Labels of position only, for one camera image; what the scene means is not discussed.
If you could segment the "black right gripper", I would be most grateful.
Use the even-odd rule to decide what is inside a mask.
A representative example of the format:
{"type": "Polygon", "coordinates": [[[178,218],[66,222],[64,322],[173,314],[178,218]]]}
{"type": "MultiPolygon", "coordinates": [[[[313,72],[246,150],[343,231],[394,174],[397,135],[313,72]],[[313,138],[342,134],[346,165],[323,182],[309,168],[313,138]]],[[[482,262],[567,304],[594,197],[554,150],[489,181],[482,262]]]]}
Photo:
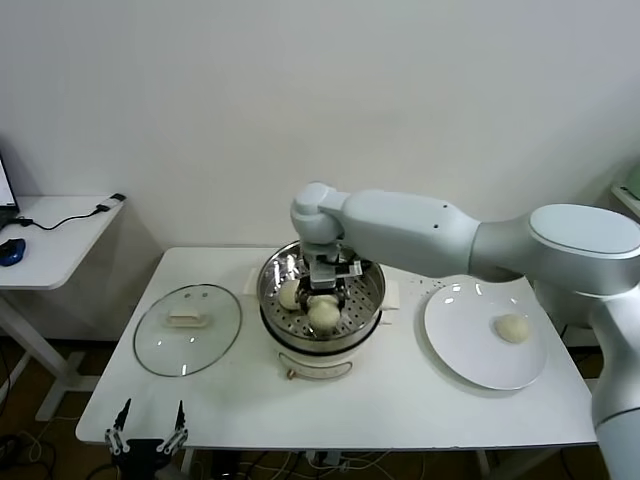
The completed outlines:
{"type": "Polygon", "coordinates": [[[304,313],[308,312],[307,301],[311,296],[330,295],[338,299],[338,309],[343,312],[349,306],[351,294],[344,278],[336,278],[333,283],[324,282],[314,285],[311,282],[311,276],[303,276],[299,280],[298,289],[296,290],[296,301],[300,310],[304,313]]]}

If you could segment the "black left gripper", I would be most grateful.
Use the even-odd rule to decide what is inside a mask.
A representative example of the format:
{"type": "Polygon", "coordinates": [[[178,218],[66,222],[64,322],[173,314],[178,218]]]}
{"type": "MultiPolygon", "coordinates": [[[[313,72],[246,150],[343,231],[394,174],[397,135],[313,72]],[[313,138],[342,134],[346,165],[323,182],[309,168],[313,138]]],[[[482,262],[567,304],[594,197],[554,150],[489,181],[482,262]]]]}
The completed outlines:
{"type": "Polygon", "coordinates": [[[127,399],[113,425],[105,431],[105,443],[112,463],[122,480],[154,480],[156,473],[170,463],[170,455],[181,449],[188,439],[183,401],[179,402],[173,432],[161,439],[132,439],[127,443],[124,426],[131,406],[127,399]]]}

